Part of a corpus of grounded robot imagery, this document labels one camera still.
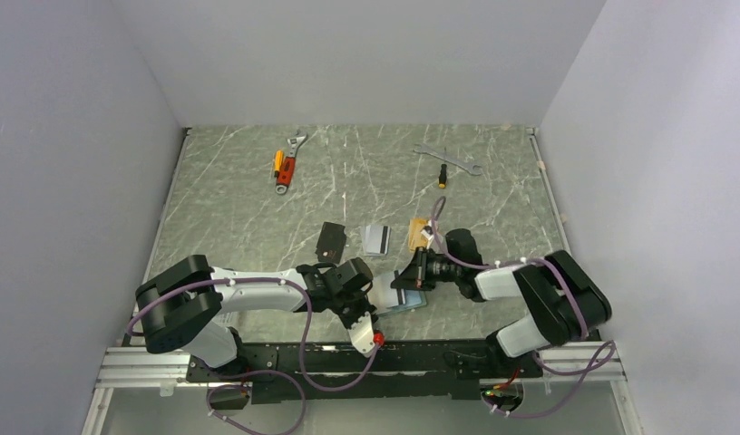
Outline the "green card holder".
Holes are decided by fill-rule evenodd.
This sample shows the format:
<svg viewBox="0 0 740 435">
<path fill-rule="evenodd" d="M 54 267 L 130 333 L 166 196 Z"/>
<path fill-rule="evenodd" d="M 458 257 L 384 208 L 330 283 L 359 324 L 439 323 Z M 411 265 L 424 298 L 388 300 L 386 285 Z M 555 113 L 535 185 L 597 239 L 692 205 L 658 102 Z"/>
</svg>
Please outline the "green card holder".
<svg viewBox="0 0 740 435">
<path fill-rule="evenodd" d="M 395 289 L 392 282 L 399 276 L 395 270 L 374 278 L 373 286 L 368 292 L 369 302 L 375 306 L 377 315 L 389 315 L 412 311 L 427 305 L 424 292 L 414 289 Z"/>
</svg>

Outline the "black VIP card stack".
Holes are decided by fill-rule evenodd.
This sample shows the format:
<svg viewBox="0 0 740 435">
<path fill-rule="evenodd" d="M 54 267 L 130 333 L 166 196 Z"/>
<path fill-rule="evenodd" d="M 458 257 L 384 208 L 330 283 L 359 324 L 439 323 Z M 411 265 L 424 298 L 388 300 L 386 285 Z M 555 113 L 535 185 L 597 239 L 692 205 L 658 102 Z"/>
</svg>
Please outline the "black VIP card stack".
<svg viewBox="0 0 740 435">
<path fill-rule="evenodd" d="M 338 265 L 346 247 L 346 227 L 333 222 L 324 222 L 315 254 L 319 262 Z"/>
</svg>

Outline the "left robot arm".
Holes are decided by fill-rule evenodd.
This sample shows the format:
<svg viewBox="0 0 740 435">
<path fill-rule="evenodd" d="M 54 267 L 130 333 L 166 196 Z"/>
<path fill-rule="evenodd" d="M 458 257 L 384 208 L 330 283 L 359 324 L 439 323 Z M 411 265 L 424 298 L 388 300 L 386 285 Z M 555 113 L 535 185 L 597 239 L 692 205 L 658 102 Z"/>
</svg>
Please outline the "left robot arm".
<svg viewBox="0 0 740 435">
<path fill-rule="evenodd" d="M 374 328 L 375 307 L 369 266 L 352 258 L 300 265 L 279 272 L 241 272 L 214 267 L 204 255 L 191 255 L 142 284 L 135 292 L 137 314 L 128 324 L 152 354 L 188 352 L 222 380 L 237 379 L 247 356 L 239 332 L 216 323 L 217 316 L 259 310 L 287 313 L 329 311 L 347 331 L 350 343 L 370 357 L 384 343 Z"/>
</svg>

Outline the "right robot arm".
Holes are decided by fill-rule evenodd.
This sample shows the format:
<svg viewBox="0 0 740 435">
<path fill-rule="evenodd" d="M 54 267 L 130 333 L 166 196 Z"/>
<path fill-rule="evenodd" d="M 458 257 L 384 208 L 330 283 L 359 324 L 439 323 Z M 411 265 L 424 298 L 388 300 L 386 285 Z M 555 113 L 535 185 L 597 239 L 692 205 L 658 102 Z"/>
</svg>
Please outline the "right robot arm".
<svg viewBox="0 0 740 435">
<path fill-rule="evenodd" d="M 612 316 L 608 298 L 565 250 L 488 266 L 470 230 L 451 230 L 444 241 L 443 253 L 416 248 L 390 286 L 431 291 L 439 283 L 454 283 L 463 297 L 478 303 L 521 298 L 528 313 L 486 339 L 485 363 L 497 376 L 510 374 L 527 353 L 585 339 Z"/>
</svg>

